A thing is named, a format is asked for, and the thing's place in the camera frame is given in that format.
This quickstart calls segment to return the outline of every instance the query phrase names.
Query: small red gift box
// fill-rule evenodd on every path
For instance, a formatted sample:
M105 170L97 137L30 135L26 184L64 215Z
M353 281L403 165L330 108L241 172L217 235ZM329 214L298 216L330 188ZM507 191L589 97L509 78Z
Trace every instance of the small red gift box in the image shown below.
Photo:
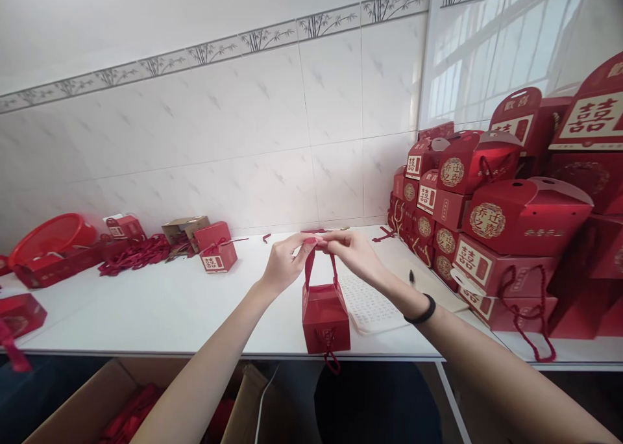
M465 133L450 141L439 161L438 190L470 195L492 180L515 177L521 145L500 131Z
M540 297L549 284L558 257L502 256L464 234L459 235L453 272L459 285L483 296Z
M77 273L67 259L56 253L18 264L13 272L28 288L49 287Z
M571 183L591 196L596 214L623 214L620 153L554 154L545 175Z
M336 259L331 256L333 282L310 286L313 260L312 251L305 262L305 284L303 285L302 322L307 353L324 353L334 357L333 352L350 350L350 326L342 289L337 281Z
M498 181L476 190L462 229L500 254L559 256L591 210L591 198L566 182Z
M502 100L493 112L489 129L516 136L524 148L521 156L536 158L539 166L533 171L541 173L547 147L570 103L571 97L544 99L539 89L527 87Z
M491 330L499 332L514 332L517 330L515 322L523 332L542 332L540 317L535 317L541 309L540 298L505 298L508 306L516 306L516 309L523 316L535 317L535 319L524 319L517 316L499 298L484 297L466 290L459 286L459 295L472 308L476 314ZM556 306L557 299L553 296L545 298L544 317L548 319Z
M550 150L623 149L623 52L595 69L567 109Z
M143 227L134 216L109 217L106 219L106 226L116 240L136 238L139 241L145 241Z
M432 214L435 209L435 198L437 197L437 169L427 171L420 180L420 187L417 196L418 208Z
M453 231L460 230L467 215L469 203L472 201L472 196L437 190L436 201L437 204L433 209L433 218Z

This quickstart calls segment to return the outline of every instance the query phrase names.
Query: wedding favor box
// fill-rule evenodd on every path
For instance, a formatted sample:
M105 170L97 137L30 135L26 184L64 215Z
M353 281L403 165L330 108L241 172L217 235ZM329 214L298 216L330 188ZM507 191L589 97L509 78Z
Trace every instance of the wedding favor box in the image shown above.
M439 160L438 190L470 195L494 180L515 177L519 139L507 132L468 132L450 140Z
M588 194L569 183L504 180L476 190L462 229L500 254L559 256L591 210Z
M623 214L623 165L620 153L557 153L545 175L579 187L591 196L593 212Z
M550 150L623 150L623 52L582 83Z

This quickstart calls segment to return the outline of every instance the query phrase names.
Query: red cord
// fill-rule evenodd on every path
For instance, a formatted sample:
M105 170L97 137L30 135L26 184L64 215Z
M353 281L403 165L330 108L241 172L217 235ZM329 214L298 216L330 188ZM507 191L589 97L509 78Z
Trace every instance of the red cord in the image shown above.
M517 329L517 331L524 338L526 343L528 343L528 345L532 348L532 351L534 352L534 358L539 363L551 363L551 362L556 360L556 349L552 345L552 342L550 341L550 338L547 335L547 327L546 327L547 324L546 324L546 319L545 319L545 297L546 297L545 286L546 286L547 277L545 275L545 269L543 268L542 265L537 265L536 267L532 268L532 269L540 269L541 270L541 303L540 303L540 305L534 307L534 309L536 311L535 311L535 313L533 315L528 315L528 314L521 314L519 312L519 307L516 304L513 304L512 306L509 306L508 303L506 302L506 300L504 299L504 296L506 294L506 289L508 287L512 286L515 283L515 281L516 281L515 278L517 276L517 270L515 269L515 266L512 265L510 268L512 270L513 275L511 277L511 280L506 282L500 288L500 295L499 295L500 301L502 301L502 304L504 305L504 307L506 307L506 309L508 309L511 313L513 313L513 315L514 315L513 324L514 324L515 328ZM545 342L547 343L548 347L550 348L550 355L547 358L541 358L541 355L539 354L539 350L536 347L536 345L534 345L534 343L532 343L530 341L528 336L524 333L524 331L519 326L519 319L525 319L527 321L533 321L534 319L540 319L541 320L541 334L543 335L543 338L545 339Z

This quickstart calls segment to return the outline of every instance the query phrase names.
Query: kraft paper box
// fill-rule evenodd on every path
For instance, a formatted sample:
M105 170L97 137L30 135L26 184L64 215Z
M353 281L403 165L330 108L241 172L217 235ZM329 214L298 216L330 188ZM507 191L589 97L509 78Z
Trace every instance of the kraft paper box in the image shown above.
M570 103L571 97L544 99L539 89L527 87L502 100L493 112L489 129L516 136L523 146L521 156L534 157L544 164L547 148Z
M435 198L437 197L437 170L427 171L420 180L420 187L417 195L417 207L432 214L435 209Z
M541 267L547 288L559 261L558 257L502 256L460 234L452 265L458 269L454 274L459 285L478 295L497 297L503 285L513 281L504 296L530 298L541 296Z
M623 214L621 157L620 153L557 153L550 158L545 175L591 196L596 214Z
M498 181L476 190L462 229L499 254L559 256L591 210L592 199L563 181Z
M195 232L207 227L209 224L210 220L208 220L206 216L181 218L162 225L162 232L170 245L177 243L182 232L186 233L188 241L190 241L190 244L195 252L198 253L199 246L197 245L197 240L195 239Z
M582 83L550 150L623 150L623 52Z
M512 179L520 152L519 139L507 132L465 133L441 153L437 189L470 195L492 180Z
M476 314L491 330L499 332L514 332L515 315L502 304L498 298L476 295L464 287L459 287L459 295L472 308ZM541 298L506 298L509 306L517 306L519 312L524 315L535 315L541 305ZM548 319L556 306L557 299L553 296L545 298L545 319ZM519 328L524 332L541 332L541 320L517 319Z
M465 221L472 196L437 190L436 201L433 218L452 231L460 230Z

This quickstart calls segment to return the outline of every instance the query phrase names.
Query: red plastic basket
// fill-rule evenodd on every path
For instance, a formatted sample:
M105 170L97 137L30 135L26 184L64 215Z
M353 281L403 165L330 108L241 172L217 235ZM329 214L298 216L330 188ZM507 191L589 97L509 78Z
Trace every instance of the red plastic basket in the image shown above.
M8 266L25 264L47 253L59 253L74 245L89 246L95 241L95 228L80 214L63 214L39 225L15 246L8 257Z

